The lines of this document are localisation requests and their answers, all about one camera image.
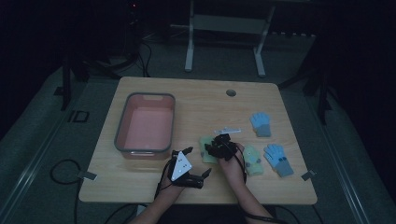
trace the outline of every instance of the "black cable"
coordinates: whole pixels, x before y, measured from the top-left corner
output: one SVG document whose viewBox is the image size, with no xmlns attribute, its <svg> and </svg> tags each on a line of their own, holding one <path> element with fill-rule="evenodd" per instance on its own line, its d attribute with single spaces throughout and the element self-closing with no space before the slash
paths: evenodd
<svg viewBox="0 0 396 224">
<path fill-rule="evenodd" d="M 243 159 L 243 161 L 244 161 L 244 164 L 243 164 L 243 165 L 242 165 L 242 162 L 239 160 L 239 158 L 235 155 L 235 153 L 233 153 L 233 150 L 230 149 L 230 147 L 229 147 L 227 144 L 225 144 L 223 141 L 220 140 L 220 142 L 221 142 L 224 146 L 226 146 L 227 149 L 230 151 L 230 153 L 233 154 L 233 157 L 236 158 L 236 161 L 239 163 L 239 166 L 240 166 L 241 169 L 242 169 L 242 176 L 244 177 L 244 182 L 246 183 L 246 182 L 247 182 L 247 173 L 245 172 L 245 169 L 246 169 L 246 167 L 245 167 L 245 157 L 244 157 L 244 154 L 243 154 L 242 150 L 241 150 L 238 146 L 236 146 L 236 148 L 239 150 L 239 152 L 240 152 L 241 155 L 242 155 L 242 159 Z"/>
<path fill-rule="evenodd" d="M 75 197 L 75 205 L 74 205 L 74 223 L 77 224 L 77 223 L 78 223 L 78 221 L 77 221 L 77 214 L 78 214 L 78 194 L 79 194 L 79 190 L 81 189 L 82 179 L 79 178 L 79 177 L 77 177 L 76 180 L 67 181 L 67 182 L 58 180 L 58 179 L 55 177 L 55 175 L 54 175 L 54 171 L 55 171 L 56 168 L 58 168 L 59 165 L 61 165 L 61 164 L 64 163 L 64 162 L 72 162 L 72 163 L 73 163 L 74 165 L 76 165 L 76 167 L 78 168 L 78 173 L 81 171 L 81 167 L 79 166 L 78 162 L 76 162 L 76 161 L 74 161 L 74 160 L 71 160 L 71 159 L 65 159 L 65 160 L 58 161 L 55 165 L 52 166 L 52 168 L 51 168 L 50 171 L 49 171 L 49 177 L 50 177 L 50 179 L 51 179 L 53 182 L 55 182 L 55 183 L 57 183 L 57 184 L 60 184 L 60 185 L 72 185 L 72 184 L 77 184 L 77 185 L 78 185 L 78 187 L 77 187 L 77 192 L 76 192 L 76 197 Z M 125 208 L 125 207 L 127 207 L 127 206 L 130 206 L 130 205 L 133 205 L 133 204 L 132 204 L 132 203 L 127 203 L 127 204 L 121 206 L 120 208 L 118 208 L 116 211 L 114 211 L 114 212 L 110 215 L 110 217 L 106 220 L 105 224 L 107 224 L 107 222 L 108 222 L 112 217 L 114 217 L 115 214 L 117 214 L 120 210 L 122 210 L 123 208 Z M 128 216 L 128 218 L 127 218 L 126 220 L 130 219 L 131 216 L 132 216 L 134 213 L 135 213 L 135 211 L 134 211 L 130 216 Z"/>
<path fill-rule="evenodd" d="M 148 44 L 146 44 L 145 42 L 142 42 L 142 45 L 144 45 L 148 48 L 148 60 L 145 65 L 145 67 L 146 67 L 145 73 L 146 73 L 146 77 L 150 77 L 150 75 L 149 75 L 149 60 L 151 59 L 152 50 L 151 50 L 151 47 Z"/>
<path fill-rule="evenodd" d="M 297 221 L 297 223 L 301 224 L 300 219 L 298 219 L 297 216 L 295 216 L 294 213 L 292 213 L 288 208 L 286 208 L 284 206 L 280 206 L 280 205 L 274 205 L 274 207 L 278 207 L 278 208 L 281 208 L 281 209 L 289 212 L 294 217 L 294 219 Z"/>
<path fill-rule="evenodd" d="M 75 205 L 74 205 L 74 223 L 77 224 L 78 193 L 79 193 L 79 189 L 81 188 L 81 184 L 82 184 L 81 179 L 77 178 L 77 179 L 74 180 L 74 181 L 63 182 L 63 181 L 57 180 L 57 179 L 55 178 L 54 174 L 53 174 L 53 172 L 55 171 L 55 169 L 56 169 L 61 163 L 68 162 L 68 161 L 74 163 L 74 164 L 77 166 L 78 171 L 81 170 L 81 168 L 80 168 L 78 162 L 73 161 L 73 160 L 70 160 L 70 159 L 66 159 L 66 160 L 58 161 L 54 166 L 52 166 L 52 168 L 50 169 L 50 172 L 49 172 L 49 176 L 50 176 L 51 180 L 53 180 L 55 183 L 58 183 L 58 184 L 60 184 L 60 185 L 72 185 L 72 184 L 77 184 L 77 185 L 78 185 L 78 187 L 77 187 L 77 192 L 76 192 L 76 197 L 75 197 Z"/>
<path fill-rule="evenodd" d="M 323 224 L 324 222 L 323 222 L 323 219 L 322 219 L 322 217 L 320 216 L 320 213 L 318 212 L 318 209 L 315 207 L 315 205 L 314 205 L 314 204 L 312 204 L 312 207 L 314 208 L 315 214 L 317 214 L 317 216 L 318 216 L 318 218 L 319 218 L 319 221 L 320 221 L 320 223 L 321 223 L 321 224 Z"/>
<path fill-rule="evenodd" d="M 151 59 L 152 50 L 151 50 L 151 47 L 148 44 L 142 42 L 142 45 L 145 46 L 146 48 L 148 48 L 148 59 L 145 62 L 143 60 L 142 54 L 138 53 L 138 60 L 142 64 L 143 77 L 150 77 L 150 74 L 149 74 L 149 61 Z"/>
<path fill-rule="evenodd" d="M 108 221 L 109 221 L 111 218 L 113 218 L 120 210 L 122 210 L 122 209 L 124 209 L 124 208 L 126 208 L 126 207 L 128 207 L 128 206 L 131 206 L 131 205 L 134 205 L 134 204 L 132 204 L 132 203 L 127 203 L 127 204 L 125 204 L 125 205 L 119 207 L 116 211 L 114 211 L 114 212 L 107 218 L 105 224 L 107 224 Z"/>
</svg>

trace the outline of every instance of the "hand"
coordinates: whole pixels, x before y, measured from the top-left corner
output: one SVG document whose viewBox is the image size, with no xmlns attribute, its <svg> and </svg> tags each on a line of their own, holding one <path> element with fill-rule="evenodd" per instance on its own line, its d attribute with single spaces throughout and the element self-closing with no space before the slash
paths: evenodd
<svg viewBox="0 0 396 224">
<path fill-rule="evenodd" d="M 157 198 L 161 198 L 161 200 L 164 200 L 166 203 L 174 203 L 178 196 L 181 194 L 183 191 L 184 187 L 178 187 L 172 185 L 171 180 L 168 178 L 168 170 L 169 167 L 166 168 L 165 170 L 165 175 L 163 176 L 163 182 L 161 183 L 160 191 L 157 195 Z"/>
<path fill-rule="evenodd" d="M 244 160 L 242 159 L 241 152 L 243 152 L 245 148 L 239 143 L 236 143 L 236 146 L 239 148 L 239 150 L 236 151 L 235 156 L 243 164 Z M 244 175 L 243 175 L 245 171 L 242 171 L 241 166 L 239 165 L 236 158 L 232 157 L 229 161 L 226 161 L 224 159 L 219 159 L 218 162 L 221 167 L 221 170 L 223 171 L 225 177 L 227 178 L 228 183 L 233 189 L 239 188 L 241 185 L 245 186 Z"/>
</svg>

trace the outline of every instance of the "finger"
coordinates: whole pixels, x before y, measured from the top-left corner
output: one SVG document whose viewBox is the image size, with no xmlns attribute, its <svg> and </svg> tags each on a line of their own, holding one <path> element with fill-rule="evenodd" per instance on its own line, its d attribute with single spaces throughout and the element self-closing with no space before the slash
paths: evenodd
<svg viewBox="0 0 396 224">
<path fill-rule="evenodd" d="M 244 152 L 244 150 L 245 150 L 244 146 L 242 146 L 242 145 L 239 144 L 239 143 L 235 143 L 235 144 L 236 144 L 236 146 L 239 148 L 239 150 L 241 150 L 242 152 Z"/>
</svg>

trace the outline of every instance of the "wooden table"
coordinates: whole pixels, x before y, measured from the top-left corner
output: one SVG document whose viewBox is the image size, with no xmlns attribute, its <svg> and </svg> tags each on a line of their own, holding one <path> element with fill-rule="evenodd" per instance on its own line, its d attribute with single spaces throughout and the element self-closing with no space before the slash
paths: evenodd
<svg viewBox="0 0 396 224">
<path fill-rule="evenodd" d="M 234 97 L 227 90 L 236 91 Z M 280 144 L 294 175 L 279 177 L 262 156 L 263 175 L 249 176 L 247 186 L 263 204 L 313 204 L 317 195 L 307 172 L 290 120 L 276 85 L 253 82 L 191 80 L 171 78 L 123 77 L 109 108 L 103 130 L 88 171 L 95 181 L 84 180 L 79 193 L 83 202 L 150 203 L 153 201 L 165 161 L 126 160 L 114 146 L 114 138 L 127 96 L 136 91 L 168 92 L 176 97 L 174 136 L 171 149 L 193 147 L 187 155 L 192 175 L 209 167 L 210 176 L 202 189 L 185 189 L 177 203 L 236 203 L 231 189 L 216 164 L 203 163 L 199 139 L 224 127 L 240 128 L 231 133 L 233 142 L 253 145 L 263 155 L 268 144 Z M 249 121 L 256 112 L 271 118 L 271 137 L 257 137 Z"/>
</svg>

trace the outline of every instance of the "metal stand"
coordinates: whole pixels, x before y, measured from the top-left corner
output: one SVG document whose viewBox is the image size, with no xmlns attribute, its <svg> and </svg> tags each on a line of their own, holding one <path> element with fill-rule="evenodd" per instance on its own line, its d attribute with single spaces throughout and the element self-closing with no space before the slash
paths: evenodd
<svg viewBox="0 0 396 224">
<path fill-rule="evenodd" d="M 192 71 L 192 60 L 194 54 L 194 30 L 210 30 L 261 35 L 262 38 L 260 43 L 253 49 L 253 53 L 256 60 L 258 75 L 259 77 L 265 77 L 261 53 L 265 38 L 268 35 L 268 29 L 271 19 L 274 16 L 275 9 L 276 7 L 270 7 L 266 20 L 209 16 L 194 14 L 194 0 L 191 0 L 189 45 L 187 47 L 186 65 L 184 67 L 185 71 Z"/>
</svg>

